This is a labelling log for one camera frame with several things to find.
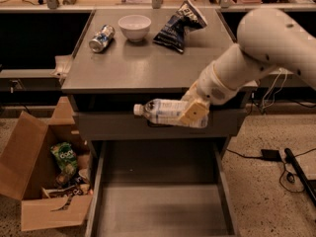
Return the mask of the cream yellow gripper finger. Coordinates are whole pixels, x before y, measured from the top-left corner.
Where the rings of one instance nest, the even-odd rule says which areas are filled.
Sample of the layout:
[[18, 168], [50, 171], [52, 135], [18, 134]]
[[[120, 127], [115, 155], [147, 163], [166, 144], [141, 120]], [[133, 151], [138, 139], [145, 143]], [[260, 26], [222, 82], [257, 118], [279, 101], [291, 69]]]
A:
[[192, 124], [206, 117], [209, 108], [205, 103], [199, 101], [190, 102], [179, 116], [179, 121], [183, 124]]

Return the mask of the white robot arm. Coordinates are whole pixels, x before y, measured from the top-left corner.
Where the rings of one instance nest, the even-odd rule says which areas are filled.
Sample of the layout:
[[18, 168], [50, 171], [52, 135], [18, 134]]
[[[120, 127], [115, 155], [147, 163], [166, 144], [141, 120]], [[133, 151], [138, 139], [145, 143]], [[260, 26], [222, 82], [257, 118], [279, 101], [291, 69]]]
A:
[[237, 27], [237, 42], [210, 62], [182, 100], [179, 122], [191, 126], [245, 84], [285, 68], [316, 89], [316, 39], [279, 9], [254, 9]]

